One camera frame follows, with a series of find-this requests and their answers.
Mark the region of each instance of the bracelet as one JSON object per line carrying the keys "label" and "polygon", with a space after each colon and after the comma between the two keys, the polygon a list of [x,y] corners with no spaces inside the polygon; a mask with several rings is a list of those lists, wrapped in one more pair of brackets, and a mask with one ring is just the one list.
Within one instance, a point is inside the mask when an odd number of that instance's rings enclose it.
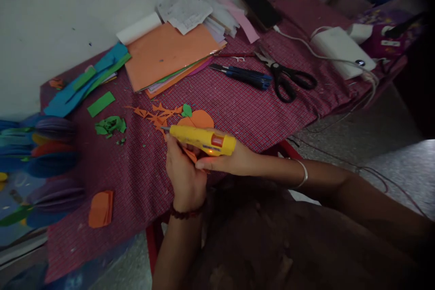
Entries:
{"label": "bracelet", "polygon": [[204,210],[206,202],[207,202],[207,199],[204,200],[204,203],[199,208],[197,208],[196,210],[191,211],[191,212],[179,212],[179,211],[177,211],[174,208],[174,202],[172,202],[171,208],[169,209],[169,212],[174,218],[177,218],[179,220],[184,220],[184,219],[187,220],[188,218],[195,218]]}
{"label": "bracelet", "polygon": [[302,165],[302,168],[304,168],[304,180],[302,180],[302,182],[299,184],[299,186],[297,186],[295,188],[292,188],[292,189],[299,189],[300,187],[302,187],[303,184],[305,184],[305,181],[307,181],[307,179],[308,179],[308,171],[307,171],[307,168],[305,167],[305,164],[303,164],[298,159],[291,159],[291,160],[298,161],[300,163],[300,165]]}

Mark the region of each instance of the floor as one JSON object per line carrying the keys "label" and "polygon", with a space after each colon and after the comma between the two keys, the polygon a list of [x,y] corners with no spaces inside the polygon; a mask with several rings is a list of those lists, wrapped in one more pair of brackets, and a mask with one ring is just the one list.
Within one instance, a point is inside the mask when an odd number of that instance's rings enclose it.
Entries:
{"label": "floor", "polygon": [[[293,139],[298,152],[356,171],[357,168],[308,146],[314,145],[357,166],[369,166],[401,186],[431,219],[435,219],[435,140],[423,140],[395,88],[387,89],[368,110],[343,121],[331,116],[298,132]],[[360,174],[375,187],[383,184],[373,175]],[[393,184],[388,196],[416,210],[411,201]],[[134,246],[92,287],[100,289],[151,289],[146,238],[140,235]]]}

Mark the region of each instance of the person's right hand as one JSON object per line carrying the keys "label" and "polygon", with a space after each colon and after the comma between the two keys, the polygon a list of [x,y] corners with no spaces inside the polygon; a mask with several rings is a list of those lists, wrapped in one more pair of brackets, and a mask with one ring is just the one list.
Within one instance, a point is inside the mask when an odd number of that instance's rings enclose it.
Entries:
{"label": "person's right hand", "polygon": [[[212,128],[207,128],[207,130],[214,131],[216,135],[229,135]],[[252,152],[237,140],[232,155],[204,157],[196,162],[195,168],[228,172],[240,176],[253,175],[254,167],[259,156],[259,154]]]}

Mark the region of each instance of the wall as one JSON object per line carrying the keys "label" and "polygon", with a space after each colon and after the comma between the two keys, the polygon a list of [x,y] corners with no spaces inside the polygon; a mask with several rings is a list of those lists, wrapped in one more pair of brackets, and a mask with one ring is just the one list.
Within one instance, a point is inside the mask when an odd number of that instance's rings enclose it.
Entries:
{"label": "wall", "polygon": [[39,86],[116,42],[159,0],[0,0],[0,118],[39,111]]}

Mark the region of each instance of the silver bangle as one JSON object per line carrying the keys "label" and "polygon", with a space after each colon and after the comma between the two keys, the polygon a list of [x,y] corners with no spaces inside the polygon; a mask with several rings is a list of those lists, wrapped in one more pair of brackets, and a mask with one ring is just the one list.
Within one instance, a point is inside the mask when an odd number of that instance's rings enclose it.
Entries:
{"label": "silver bangle", "polygon": [[303,184],[305,184],[305,181],[307,181],[307,179],[308,179],[308,171],[307,171],[307,168],[305,167],[305,164],[303,164],[298,159],[291,159],[291,160],[298,161],[300,163],[300,165],[302,165],[302,168],[304,168],[304,180],[302,180],[302,182],[299,184],[299,186],[297,186],[295,188],[292,188],[292,189],[299,189],[300,187],[302,187]]}

